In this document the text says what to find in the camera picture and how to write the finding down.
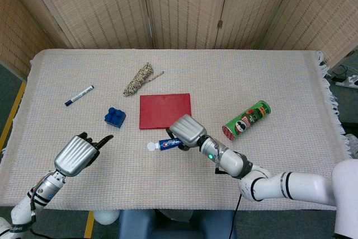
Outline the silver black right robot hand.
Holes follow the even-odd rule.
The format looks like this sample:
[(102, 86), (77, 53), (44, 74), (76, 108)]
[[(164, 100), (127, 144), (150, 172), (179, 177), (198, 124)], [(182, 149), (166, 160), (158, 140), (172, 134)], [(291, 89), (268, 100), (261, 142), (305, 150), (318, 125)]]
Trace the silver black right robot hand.
[(166, 132), (172, 139), (176, 137), (183, 143), (178, 146), (182, 151), (198, 147), (198, 140), (207, 135), (205, 127), (188, 114), (176, 120)]

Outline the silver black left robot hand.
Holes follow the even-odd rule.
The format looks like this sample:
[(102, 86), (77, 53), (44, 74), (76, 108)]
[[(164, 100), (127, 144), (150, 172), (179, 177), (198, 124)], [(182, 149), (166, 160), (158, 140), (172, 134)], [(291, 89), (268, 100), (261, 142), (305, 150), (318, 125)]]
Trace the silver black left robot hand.
[(56, 156), (54, 160), (56, 171), (65, 177), (78, 175), (97, 159), (100, 149), (113, 137), (108, 135), (99, 142), (94, 142), (86, 132), (75, 135)]

